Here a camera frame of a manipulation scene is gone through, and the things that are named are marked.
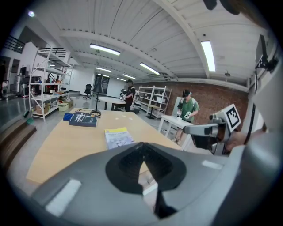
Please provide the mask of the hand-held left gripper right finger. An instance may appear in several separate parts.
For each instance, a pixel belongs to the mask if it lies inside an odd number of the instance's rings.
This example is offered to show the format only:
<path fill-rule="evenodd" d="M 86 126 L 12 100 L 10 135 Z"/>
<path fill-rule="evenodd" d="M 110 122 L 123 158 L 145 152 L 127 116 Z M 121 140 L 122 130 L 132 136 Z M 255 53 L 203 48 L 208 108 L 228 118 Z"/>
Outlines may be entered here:
<path fill-rule="evenodd" d="M 145 162 L 158 183 L 150 223 L 213 223 L 234 181 L 234 154 L 214 156 L 143 145 Z"/>

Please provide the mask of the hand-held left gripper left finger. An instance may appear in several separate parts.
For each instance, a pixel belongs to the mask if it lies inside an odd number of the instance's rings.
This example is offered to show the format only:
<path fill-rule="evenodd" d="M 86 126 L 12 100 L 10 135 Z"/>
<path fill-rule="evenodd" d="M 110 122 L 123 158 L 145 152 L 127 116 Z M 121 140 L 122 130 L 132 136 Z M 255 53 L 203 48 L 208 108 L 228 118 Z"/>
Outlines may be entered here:
<path fill-rule="evenodd" d="M 82 157 L 32 194 L 41 224 L 155 224 L 138 183 L 155 143 L 134 143 Z"/>

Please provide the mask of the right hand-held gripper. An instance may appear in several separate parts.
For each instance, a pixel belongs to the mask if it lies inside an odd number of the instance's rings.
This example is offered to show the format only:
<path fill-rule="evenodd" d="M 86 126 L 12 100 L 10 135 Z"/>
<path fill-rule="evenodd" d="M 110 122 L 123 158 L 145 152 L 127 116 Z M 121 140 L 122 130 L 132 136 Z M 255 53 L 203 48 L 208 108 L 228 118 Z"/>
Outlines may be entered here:
<path fill-rule="evenodd" d="M 197 148 L 210 150 L 212 154 L 225 154 L 226 143 L 233 131 L 241 124 L 234 104 L 210 115 L 210 124 L 188 125 L 183 132 L 190 134 Z"/>

